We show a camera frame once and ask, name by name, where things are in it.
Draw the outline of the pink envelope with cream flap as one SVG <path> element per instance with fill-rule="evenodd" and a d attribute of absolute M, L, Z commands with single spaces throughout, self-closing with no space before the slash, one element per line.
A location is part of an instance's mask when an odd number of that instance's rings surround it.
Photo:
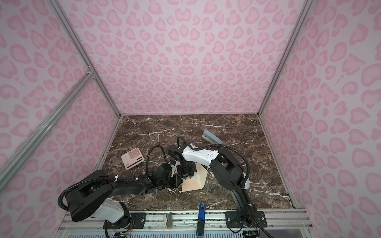
<path fill-rule="evenodd" d="M 196 163 L 196 172 L 191 178 L 183 179 L 181 184 L 182 192 L 202 189 L 205 186 L 207 169 L 201 164 Z"/>

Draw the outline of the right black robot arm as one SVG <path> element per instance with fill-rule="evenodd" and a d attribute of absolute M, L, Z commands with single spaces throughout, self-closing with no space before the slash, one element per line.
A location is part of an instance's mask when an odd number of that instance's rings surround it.
<path fill-rule="evenodd" d="M 233 151 L 241 157 L 243 154 L 225 145 L 218 144 L 211 145 L 211 147 L 220 147 L 221 150 L 209 150 L 208 146 L 205 149 L 194 148 L 185 143 L 178 146 L 171 145 L 168 154 L 178 162 L 174 174 L 186 179 L 198 173 L 197 164 L 210 168 L 218 183 L 231 192 L 241 224 L 253 227 L 257 208 L 251 203 L 248 195 L 249 172 L 244 171 L 244 167 L 231 152 Z"/>

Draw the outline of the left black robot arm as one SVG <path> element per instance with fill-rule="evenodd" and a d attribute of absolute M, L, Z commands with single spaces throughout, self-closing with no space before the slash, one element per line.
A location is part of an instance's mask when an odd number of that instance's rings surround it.
<path fill-rule="evenodd" d="M 118 222 L 127 216 L 125 205 L 108 198 L 118 195 L 147 195 L 159 188 L 177 188 L 183 183 L 179 175 L 172 174 L 169 164 L 159 166 L 148 175 L 133 178 L 110 177 L 103 170 L 91 173 L 83 180 L 66 188 L 58 198 L 58 206 L 68 211 L 74 222 L 89 217 Z"/>

